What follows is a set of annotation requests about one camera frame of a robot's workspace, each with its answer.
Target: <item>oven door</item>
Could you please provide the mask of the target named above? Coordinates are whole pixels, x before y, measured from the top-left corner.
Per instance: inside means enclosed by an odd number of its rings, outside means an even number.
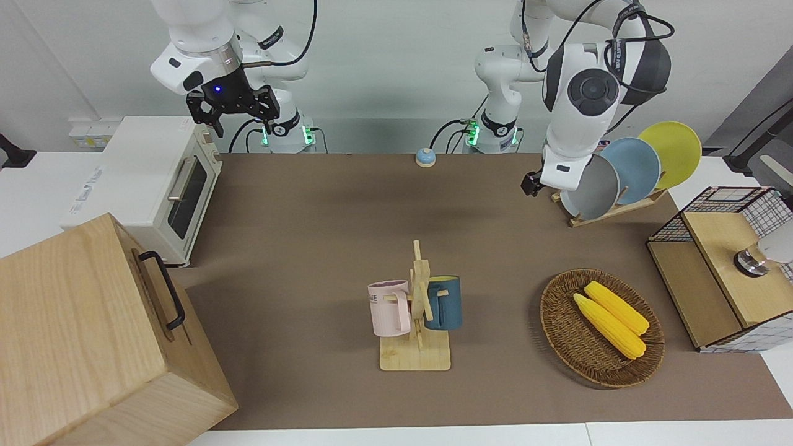
[[[204,215],[216,173],[209,165],[206,154],[197,146],[188,151],[178,169],[176,181],[166,199],[169,206],[161,233],[168,244],[177,248],[181,258],[168,259],[169,263],[185,263],[190,253],[198,226]]]

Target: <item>brown table mat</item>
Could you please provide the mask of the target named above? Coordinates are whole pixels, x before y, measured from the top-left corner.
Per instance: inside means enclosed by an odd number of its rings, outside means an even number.
[[[492,425],[791,417],[759,355],[699,354],[645,247],[675,212],[655,206],[571,229],[544,190],[519,188],[536,155],[225,156],[193,254],[173,271],[240,409],[216,429]],[[383,372],[366,285],[407,279],[412,240],[461,276],[452,369]],[[550,350],[543,287],[571,268],[629,283],[667,352],[641,386],[598,390]]]

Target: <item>mug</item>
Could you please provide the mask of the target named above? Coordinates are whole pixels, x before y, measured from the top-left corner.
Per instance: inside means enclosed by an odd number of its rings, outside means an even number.
[[[462,325],[462,297],[460,278],[456,275],[430,277],[427,288],[432,308],[432,321],[424,317],[424,326],[430,330],[454,330]]]
[[[387,280],[369,285],[369,308],[375,336],[410,333],[409,290],[407,280]]]

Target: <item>woven tray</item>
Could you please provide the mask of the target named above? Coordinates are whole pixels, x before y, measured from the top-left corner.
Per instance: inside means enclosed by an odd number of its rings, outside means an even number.
[[[602,283],[625,299],[649,321],[642,340],[645,354],[627,359],[587,321],[573,301],[573,293],[586,295],[592,280]],[[577,269],[554,277],[540,299],[542,331],[559,358],[589,381],[610,388],[635,386],[655,373],[664,357],[664,333],[647,302],[633,288],[613,275],[594,269]]]

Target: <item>wooden box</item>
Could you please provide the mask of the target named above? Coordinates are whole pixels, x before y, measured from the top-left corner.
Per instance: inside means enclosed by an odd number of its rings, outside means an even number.
[[[184,289],[141,254],[106,214],[0,259],[2,446],[182,445],[236,410]]]
[[[683,213],[691,241],[647,245],[701,352],[759,352],[793,340],[793,286],[779,268],[759,278],[733,264],[757,242],[741,213]]]

